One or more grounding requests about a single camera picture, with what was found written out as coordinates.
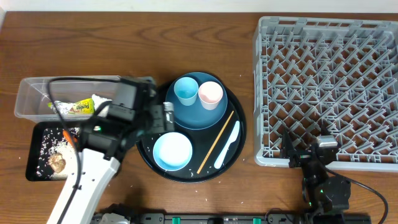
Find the white tissue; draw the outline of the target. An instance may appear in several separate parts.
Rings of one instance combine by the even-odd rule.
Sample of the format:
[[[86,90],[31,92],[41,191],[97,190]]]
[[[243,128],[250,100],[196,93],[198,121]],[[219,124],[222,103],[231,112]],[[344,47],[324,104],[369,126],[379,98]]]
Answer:
[[[103,98],[101,96],[98,96],[96,94],[92,94],[91,99],[93,100],[94,103],[94,108],[97,110],[97,108],[104,102],[110,101],[108,98]]]

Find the green snack wrapper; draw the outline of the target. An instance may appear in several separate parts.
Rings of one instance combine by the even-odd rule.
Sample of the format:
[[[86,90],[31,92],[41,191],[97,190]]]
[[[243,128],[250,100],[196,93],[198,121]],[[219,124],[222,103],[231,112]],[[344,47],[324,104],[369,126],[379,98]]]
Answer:
[[[87,98],[76,103],[55,101],[55,104],[48,103],[47,106],[55,113],[65,114],[93,114],[95,105],[92,98]]]

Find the light blue cup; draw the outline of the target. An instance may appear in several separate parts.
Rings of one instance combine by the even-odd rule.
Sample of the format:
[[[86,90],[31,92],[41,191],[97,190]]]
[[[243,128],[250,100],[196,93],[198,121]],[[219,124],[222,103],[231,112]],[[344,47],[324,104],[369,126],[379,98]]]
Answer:
[[[190,77],[179,78],[174,85],[174,93],[184,106],[191,106],[195,103],[198,94],[198,83]]]

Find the white plastic knife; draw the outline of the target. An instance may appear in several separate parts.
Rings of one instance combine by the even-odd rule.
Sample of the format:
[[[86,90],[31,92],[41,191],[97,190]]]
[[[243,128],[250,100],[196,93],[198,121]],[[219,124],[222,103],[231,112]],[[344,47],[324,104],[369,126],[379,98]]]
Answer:
[[[229,150],[231,143],[233,143],[237,140],[239,131],[240,131],[240,122],[236,121],[234,124],[233,130],[231,131],[229,138],[228,138],[226,144],[224,145],[224,148],[221,150],[220,154],[216,158],[216,161],[214,162],[215,169],[220,169],[221,166],[223,165],[227,151]]]

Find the light blue rice bowl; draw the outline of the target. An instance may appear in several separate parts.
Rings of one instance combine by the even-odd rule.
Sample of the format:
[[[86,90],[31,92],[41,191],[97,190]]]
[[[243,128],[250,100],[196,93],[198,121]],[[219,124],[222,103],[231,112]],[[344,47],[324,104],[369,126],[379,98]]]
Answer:
[[[155,163],[163,170],[183,169],[191,160],[193,146],[184,134],[171,132],[161,135],[153,147]]]

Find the orange carrot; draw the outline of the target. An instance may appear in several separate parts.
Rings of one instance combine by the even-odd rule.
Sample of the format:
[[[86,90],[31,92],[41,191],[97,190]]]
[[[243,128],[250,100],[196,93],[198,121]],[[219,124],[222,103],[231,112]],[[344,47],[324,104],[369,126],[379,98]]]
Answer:
[[[77,147],[78,141],[74,135],[69,134],[66,130],[63,130],[63,136],[71,146]]]

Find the dried brown mushroom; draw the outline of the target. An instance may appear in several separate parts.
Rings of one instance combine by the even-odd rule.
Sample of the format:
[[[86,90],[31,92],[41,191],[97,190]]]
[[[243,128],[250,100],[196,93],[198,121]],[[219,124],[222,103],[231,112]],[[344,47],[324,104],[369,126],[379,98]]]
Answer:
[[[52,154],[48,159],[49,166],[53,169],[55,173],[61,173],[65,169],[66,161],[61,153]]]

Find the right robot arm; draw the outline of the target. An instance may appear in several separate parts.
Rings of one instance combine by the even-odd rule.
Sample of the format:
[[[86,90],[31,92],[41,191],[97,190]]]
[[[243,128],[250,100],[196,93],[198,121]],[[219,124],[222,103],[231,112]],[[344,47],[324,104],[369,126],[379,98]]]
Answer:
[[[340,144],[327,129],[307,149],[296,149],[288,131],[282,135],[280,156],[290,168],[301,168],[302,195],[310,208],[294,216],[292,223],[344,223],[343,210],[349,209],[351,184],[342,177],[328,175],[326,165],[336,160]]]

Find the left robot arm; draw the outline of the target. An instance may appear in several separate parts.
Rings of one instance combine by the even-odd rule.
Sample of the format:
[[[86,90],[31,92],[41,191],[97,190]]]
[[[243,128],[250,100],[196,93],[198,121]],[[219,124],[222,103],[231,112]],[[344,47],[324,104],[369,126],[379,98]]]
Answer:
[[[157,102],[152,77],[122,77],[116,94],[80,124],[75,148],[76,168],[52,210],[49,223],[89,223],[127,151],[146,134],[163,134],[174,128],[174,106]]]

